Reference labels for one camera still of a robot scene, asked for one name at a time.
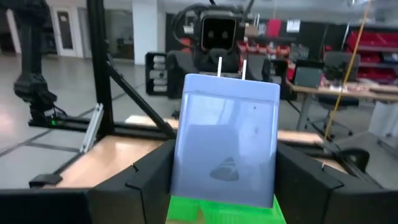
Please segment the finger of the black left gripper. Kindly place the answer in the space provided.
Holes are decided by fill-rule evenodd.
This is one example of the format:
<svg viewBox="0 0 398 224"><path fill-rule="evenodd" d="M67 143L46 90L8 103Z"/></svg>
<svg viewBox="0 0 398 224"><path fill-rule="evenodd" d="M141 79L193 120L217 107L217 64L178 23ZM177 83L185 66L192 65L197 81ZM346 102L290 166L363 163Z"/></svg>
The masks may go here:
<svg viewBox="0 0 398 224"><path fill-rule="evenodd" d="M246 79L271 82L271 61L265 55L248 55L246 59Z"/></svg>
<svg viewBox="0 0 398 224"><path fill-rule="evenodd" d="M181 97L185 75L198 73L191 53L170 51L166 56L167 96Z"/></svg>

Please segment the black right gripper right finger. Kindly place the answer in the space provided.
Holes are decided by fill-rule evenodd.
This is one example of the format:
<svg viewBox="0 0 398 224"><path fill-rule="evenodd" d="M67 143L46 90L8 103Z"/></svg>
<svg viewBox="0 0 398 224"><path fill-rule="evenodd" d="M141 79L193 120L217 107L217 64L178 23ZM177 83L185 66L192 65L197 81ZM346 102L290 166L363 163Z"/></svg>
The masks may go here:
<svg viewBox="0 0 398 224"><path fill-rule="evenodd" d="M365 173L369 154L279 142L275 194L287 223L397 224L397 191Z"/></svg>

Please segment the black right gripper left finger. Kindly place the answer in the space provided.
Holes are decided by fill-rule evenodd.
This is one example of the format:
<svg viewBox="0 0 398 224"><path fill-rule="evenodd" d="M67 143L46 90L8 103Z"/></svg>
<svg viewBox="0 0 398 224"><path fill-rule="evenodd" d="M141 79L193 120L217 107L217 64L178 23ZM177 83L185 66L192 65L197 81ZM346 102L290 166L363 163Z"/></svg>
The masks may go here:
<svg viewBox="0 0 398 224"><path fill-rule="evenodd" d="M94 224L165 223L175 141L168 140L88 191Z"/></svg>

